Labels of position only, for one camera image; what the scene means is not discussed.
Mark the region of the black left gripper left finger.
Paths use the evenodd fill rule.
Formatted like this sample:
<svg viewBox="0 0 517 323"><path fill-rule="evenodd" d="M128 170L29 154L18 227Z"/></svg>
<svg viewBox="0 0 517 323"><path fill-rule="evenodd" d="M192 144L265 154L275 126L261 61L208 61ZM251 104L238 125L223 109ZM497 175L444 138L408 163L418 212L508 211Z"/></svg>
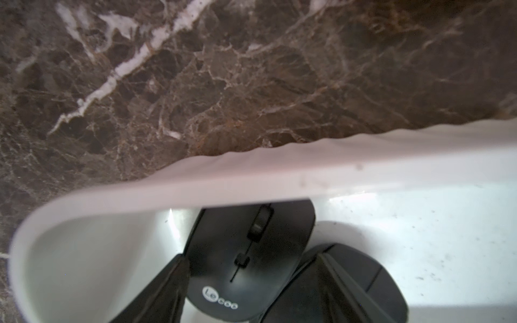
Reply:
<svg viewBox="0 0 517 323"><path fill-rule="evenodd" d="M111 323L180 322L190 277L188 258L176 255Z"/></svg>

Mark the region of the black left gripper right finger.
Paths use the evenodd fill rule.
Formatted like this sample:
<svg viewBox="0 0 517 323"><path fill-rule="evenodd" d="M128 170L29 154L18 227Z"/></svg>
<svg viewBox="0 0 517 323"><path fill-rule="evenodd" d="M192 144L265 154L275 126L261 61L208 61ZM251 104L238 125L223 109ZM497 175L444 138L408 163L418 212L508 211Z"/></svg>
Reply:
<svg viewBox="0 0 517 323"><path fill-rule="evenodd" d="M334 258L319 254L315 265L324 322L394 322Z"/></svg>

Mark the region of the black ribbed computer mouse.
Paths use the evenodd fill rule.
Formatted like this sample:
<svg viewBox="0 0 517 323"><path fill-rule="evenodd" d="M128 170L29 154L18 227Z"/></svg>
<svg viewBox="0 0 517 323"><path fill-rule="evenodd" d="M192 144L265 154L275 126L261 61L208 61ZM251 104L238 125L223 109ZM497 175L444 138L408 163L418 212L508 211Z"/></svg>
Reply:
<svg viewBox="0 0 517 323"><path fill-rule="evenodd" d="M334 258L394 322L407 321L407 303L379 262L343 244L323 244L302 257L287 285L256 322L324 322L315 265L319 254Z"/></svg>

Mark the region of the black Lecoo computer mouse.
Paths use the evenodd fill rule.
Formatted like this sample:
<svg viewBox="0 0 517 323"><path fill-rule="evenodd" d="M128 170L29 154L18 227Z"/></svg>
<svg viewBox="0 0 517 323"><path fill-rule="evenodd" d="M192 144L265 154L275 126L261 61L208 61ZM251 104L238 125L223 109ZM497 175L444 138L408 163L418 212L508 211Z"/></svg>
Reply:
<svg viewBox="0 0 517 323"><path fill-rule="evenodd" d="M225 322L256 318L294 274L315 221L308 199L202 209L184 249L188 300Z"/></svg>

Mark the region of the white plastic storage box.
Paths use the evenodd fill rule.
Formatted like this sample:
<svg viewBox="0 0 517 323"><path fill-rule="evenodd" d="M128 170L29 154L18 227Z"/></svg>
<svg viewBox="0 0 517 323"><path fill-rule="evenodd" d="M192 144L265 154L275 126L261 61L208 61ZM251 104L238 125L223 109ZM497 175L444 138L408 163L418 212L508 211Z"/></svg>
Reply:
<svg viewBox="0 0 517 323"><path fill-rule="evenodd" d="M316 221L302 256L367 254L407 322L516 321L515 120L190 157L76 191L17 230L9 282L28 322L111 322L184 255L202 209L305 199Z"/></svg>

